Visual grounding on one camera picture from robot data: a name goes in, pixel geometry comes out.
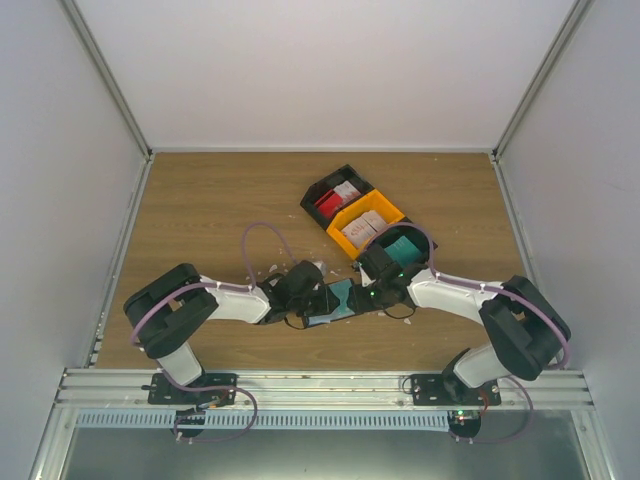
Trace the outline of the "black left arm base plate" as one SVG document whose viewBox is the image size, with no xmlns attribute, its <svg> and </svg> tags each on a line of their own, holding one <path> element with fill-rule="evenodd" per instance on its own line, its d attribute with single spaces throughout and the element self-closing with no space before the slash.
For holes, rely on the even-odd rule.
<svg viewBox="0 0 640 480">
<path fill-rule="evenodd" d="M 235 401 L 235 373 L 204 373 L 187 386 L 176 387 L 163 373 L 156 373 L 141 389 L 151 405 L 226 406 Z"/>
</svg>

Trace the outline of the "black leather card holder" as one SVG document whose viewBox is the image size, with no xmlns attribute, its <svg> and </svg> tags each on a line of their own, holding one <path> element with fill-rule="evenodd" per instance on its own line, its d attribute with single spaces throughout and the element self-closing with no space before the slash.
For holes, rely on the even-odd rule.
<svg viewBox="0 0 640 480">
<path fill-rule="evenodd" d="M 378 300 L 374 290 L 352 279 L 323 284 L 311 296 L 302 315 L 303 326 L 311 328 L 376 311 Z"/>
</svg>

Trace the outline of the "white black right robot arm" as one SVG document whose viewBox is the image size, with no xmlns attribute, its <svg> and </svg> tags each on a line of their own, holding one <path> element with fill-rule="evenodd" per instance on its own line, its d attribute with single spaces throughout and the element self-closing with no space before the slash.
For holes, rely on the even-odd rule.
<svg viewBox="0 0 640 480">
<path fill-rule="evenodd" d="M 464 405 L 479 387 L 509 375 L 533 381 L 568 352 L 570 328 L 529 279 L 473 281 L 443 274 L 426 259 L 403 266 L 381 246 L 368 248 L 357 258 L 362 285 L 354 297 L 361 307 L 435 309 L 484 327 L 488 342 L 461 352 L 442 372 L 451 403 Z"/>
</svg>

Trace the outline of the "teal VIP card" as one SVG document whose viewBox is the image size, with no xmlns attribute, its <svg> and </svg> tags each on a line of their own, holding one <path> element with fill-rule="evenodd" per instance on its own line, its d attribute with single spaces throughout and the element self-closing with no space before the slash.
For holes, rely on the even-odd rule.
<svg viewBox="0 0 640 480">
<path fill-rule="evenodd" d="M 331 292 L 338 299 L 338 306 L 331 313 L 333 321 L 349 318 L 355 315 L 354 310 L 348 305 L 353 282 L 351 279 L 341 280 L 330 285 Z"/>
</svg>

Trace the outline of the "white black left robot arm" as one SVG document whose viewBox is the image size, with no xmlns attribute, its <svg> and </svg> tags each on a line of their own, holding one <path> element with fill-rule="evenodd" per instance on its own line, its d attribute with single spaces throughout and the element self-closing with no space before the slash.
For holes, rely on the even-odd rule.
<svg viewBox="0 0 640 480">
<path fill-rule="evenodd" d="M 209 320 L 263 325 L 289 314 L 303 319 L 329 315 L 340 298 L 324 282 L 325 271 L 321 262 L 301 261 L 286 274 L 239 285 L 210 279 L 182 263 L 125 301 L 131 341 L 169 376 L 181 402 L 196 403 L 205 395 L 206 380 L 189 338 Z"/>
</svg>

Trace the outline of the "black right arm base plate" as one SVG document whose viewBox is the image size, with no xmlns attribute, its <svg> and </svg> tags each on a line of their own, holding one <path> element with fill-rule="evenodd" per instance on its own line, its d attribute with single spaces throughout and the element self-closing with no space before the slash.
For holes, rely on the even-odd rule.
<svg viewBox="0 0 640 480">
<path fill-rule="evenodd" d="M 461 381 L 436 373 L 414 373 L 401 382 L 401 390 L 415 406 L 498 406 L 502 403 L 496 381 L 470 388 Z"/>
</svg>

